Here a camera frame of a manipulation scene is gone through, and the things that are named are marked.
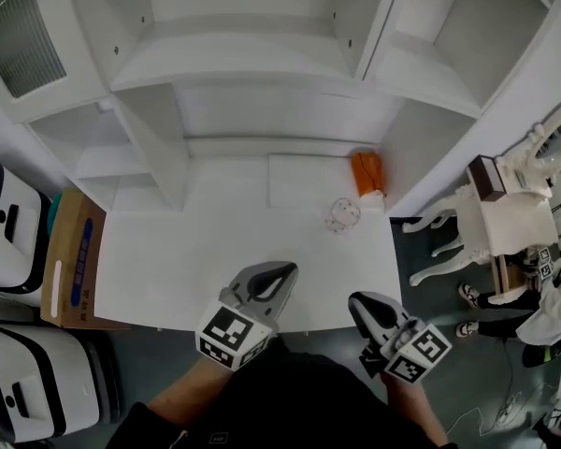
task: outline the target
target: dark green floor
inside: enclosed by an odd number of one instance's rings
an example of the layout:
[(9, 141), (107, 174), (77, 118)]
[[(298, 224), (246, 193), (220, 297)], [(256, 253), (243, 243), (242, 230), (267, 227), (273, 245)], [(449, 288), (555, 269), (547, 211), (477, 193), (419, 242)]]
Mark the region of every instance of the dark green floor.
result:
[[(500, 340), (481, 336), (456, 340), (453, 325), (478, 317), (486, 320), (500, 319), (508, 314), (515, 314), (516, 311), (492, 310), (480, 314), (471, 310), (457, 296), (456, 287), (462, 281), (481, 291), (490, 290), (491, 275), (487, 266), (471, 265), (450, 275), (432, 277), (416, 288), (410, 287), (408, 283), (412, 272), (449, 259), (454, 254), (442, 254), (436, 259), (430, 257), (432, 249), (453, 239), (455, 232), (454, 222), (449, 222), (438, 230), (426, 229), (409, 235), (401, 234), (400, 227), (393, 226), (403, 304), (410, 313), (439, 326), (453, 343), (453, 350), (424, 380), (424, 387), (440, 421), (445, 427), (449, 427), (459, 414), (478, 406), (485, 418), (482, 431), (486, 431), (494, 424), (496, 412), (507, 396), (511, 371), (505, 349)], [(384, 398), (382, 384), (378, 381), (371, 382), (357, 360), (364, 342), (355, 328), (290, 333), (283, 337), (294, 351), (327, 355), (347, 366), (379, 398)], [(127, 408), (135, 401), (150, 400), (197, 359), (194, 335), (189, 332), (134, 327), (131, 331), (112, 332), (110, 338), (120, 366), (122, 392)], [(506, 427), (496, 427), (493, 432), (480, 438), (478, 413), (469, 414), (450, 435), (452, 441), (457, 442), (462, 449), (540, 448), (540, 441), (533, 438), (533, 433), (528, 428), (530, 420), (548, 407), (549, 398), (554, 391), (548, 387), (542, 388), (542, 385), (544, 382), (557, 384), (561, 362), (555, 361), (538, 369), (525, 369), (521, 364), (522, 350), (523, 345), (518, 342), (510, 341), (507, 344), (513, 374), (511, 392), (522, 391), (511, 415), (511, 422)], [(66, 449), (105, 447), (114, 430), (114, 426), (91, 427), (64, 436), (54, 443), (57, 448)]]

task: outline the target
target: orange plastic package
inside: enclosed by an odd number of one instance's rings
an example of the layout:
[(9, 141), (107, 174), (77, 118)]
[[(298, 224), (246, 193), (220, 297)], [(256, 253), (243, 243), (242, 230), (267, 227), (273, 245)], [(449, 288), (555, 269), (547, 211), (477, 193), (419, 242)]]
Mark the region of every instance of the orange plastic package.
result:
[(382, 160), (376, 153), (355, 153), (352, 156), (352, 171), (360, 197), (377, 191), (384, 195)]

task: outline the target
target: white shirt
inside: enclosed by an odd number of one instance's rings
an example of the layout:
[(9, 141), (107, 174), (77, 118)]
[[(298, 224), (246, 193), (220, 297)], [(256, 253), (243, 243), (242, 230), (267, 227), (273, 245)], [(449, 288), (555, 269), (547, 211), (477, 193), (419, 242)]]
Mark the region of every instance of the white shirt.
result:
[[(555, 265), (554, 275), (559, 272)], [(540, 293), (540, 307), (517, 328), (517, 336), (526, 344), (550, 346), (561, 339), (561, 284), (555, 288), (549, 280)]]

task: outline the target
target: black shirt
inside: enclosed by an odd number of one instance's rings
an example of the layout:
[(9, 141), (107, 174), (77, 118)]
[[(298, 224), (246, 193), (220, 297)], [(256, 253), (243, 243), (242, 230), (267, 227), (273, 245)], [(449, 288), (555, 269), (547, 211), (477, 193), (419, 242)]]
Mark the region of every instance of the black shirt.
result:
[(436, 448), (347, 368), (320, 355), (263, 354), (183, 431), (136, 404), (108, 449), (150, 447)]

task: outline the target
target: person in white shirt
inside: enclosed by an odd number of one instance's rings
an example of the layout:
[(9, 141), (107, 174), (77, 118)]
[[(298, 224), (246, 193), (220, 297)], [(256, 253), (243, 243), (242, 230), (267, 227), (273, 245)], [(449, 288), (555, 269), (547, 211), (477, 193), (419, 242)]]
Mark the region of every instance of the person in white shirt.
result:
[[(561, 263), (555, 263), (554, 274), (561, 282)], [(553, 280), (546, 280), (540, 292), (526, 289), (516, 300), (502, 305), (488, 301), (495, 293), (480, 294), (469, 284), (460, 284), (458, 293), (472, 308), (531, 310), (528, 314), (500, 321), (466, 321), (455, 327), (458, 338), (475, 333), (496, 338), (517, 336), (522, 342), (535, 346), (550, 346), (561, 340), (561, 283), (555, 287)]]

